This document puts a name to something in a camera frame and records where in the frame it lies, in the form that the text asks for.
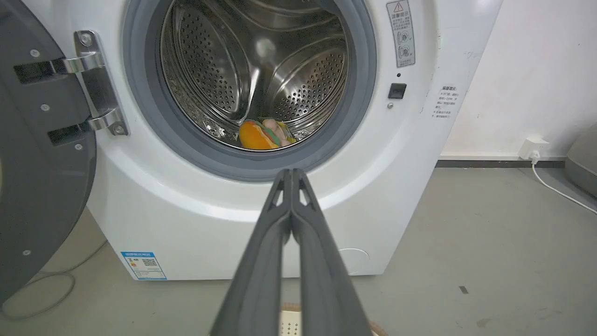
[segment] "power outlet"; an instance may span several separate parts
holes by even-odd
[[[541,138],[529,137],[524,140],[521,149],[518,151],[518,156],[524,160],[529,160],[534,151],[541,152],[547,147],[549,143]]]

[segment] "cable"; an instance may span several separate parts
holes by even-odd
[[[85,264],[89,259],[91,259],[94,255],[96,255],[97,252],[99,252],[101,250],[101,248],[103,248],[104,246],[106,246],[107,240],[105,242],[103,242],[99,248],[97,248],[95,251],[93,251],[92,254],[90,254],[87,258],[83,259],[83,261],[81,261],[80,263],[78,263],[77,265],[74,265],[71,268],[68,268],[66,270],[63,271],[56,271],[56,272],[46,272],[46,271],[39,271],[38,274],[41,274],[42,277],[35,279],[34,281],[31,281],[29,283],[27,283],[27,285],[24,285],[21,289],[19,289],[17,292],[20,292],[22,290],[24,290],[25,288],[27,288],[28,286],[40,281],[40,280],[44,280],[47,279],[49,277],[53,277],[53,276],[65,276],[68,277],[70,279],[70,287],[69,289],[66,291],[66,293],[64,295],[62,295],[62,297],[60,299],[58,299],[56,302],[52,303],[51,305],[49,305],[46,308],[42,308],[38,311],[35,311],[33,313],[29,313],[29,314],[23,314],[23,315],[12,315],[7,313],[4,310],[4,304],[2,304],[0,306],[0,313],[2,313],[2,315],[4,315],[4,317],[6,317],[8,320],[13,320],[13,321],[19,321],[19,320],[25,320],[28,319],[30,317],[34,317],[40,314],[45,313],[46,311],[49,311],[50,309],[54,308],[55,306],[61,304],[64,300],[66,300],[66,298],[70,295],[70,293],[73,291],[73,289],[75,288],[75,277],[70,273],[71,271],[75,270],[77,267],[81,266],[82,264]]]
[[[538,151],[533,151],[533,154],[531,155],[531,158],[533,159],[531,161],[531,168],[533,168],[533,173],[535,173],[535,177],[539,180],[539,182],[541,182],[541,184],[543,184],[545,187],[548,187],[549,189],[555,191],[556,193],[558,193],[560,196],[564,196],[565,198],[573,201],[574,203],[580,205],[581,207],[587,209],[588,211],[591,211],[592,213],[594,213],[595,215],[597,215],[597,211],[594,209],[589,208],[588,206],[584,205],[583,203],[580,203],[579,201],[575,200],[574,198],[563,194],[562,192],[560,192],[559,190],[557,190],[554,187],[549,186],[547,183],[543,182],[543,180],[539,177],[539,175],[537,174],[537,171],[535,170],[535,165],[537,164],[537,162],[539,161],[539,152]]]

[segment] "sticker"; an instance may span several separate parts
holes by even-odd
[[[152,252],[120,252],[139,280],[167,280]]]
[[[458,89],[455,86],[442,86],[431,117],[436,119],[456,117],[459,107],[460,93],[458,93]]]
[[[414,64],[414,35],[408,0],[388,2],[386,8],[394,34],[396,65],[399,68],[412,65]]]

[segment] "qr code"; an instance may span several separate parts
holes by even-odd
[[[143,260],[143,265],[145,266],[157,266],[155,263],[155,259],[141,259]]]

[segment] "gray floor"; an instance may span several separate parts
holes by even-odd
[[[548,184],[597,206],[555,169]],[[47,266],[75,264],[102,236],[88,214]],[[368,317],[389,335],[594,335],[597,216],[540,185],[529,169],[437,169],[382,276],[356,277]],[[227,282],[136,282],[104,248],[74,272],[60,306],[0,334],[207,335]],[[60,296],[66,279],[7,302],[14,313]],[[463,294],[465,286],[469,294]],[[299,301],[286,280],[284,301]]]

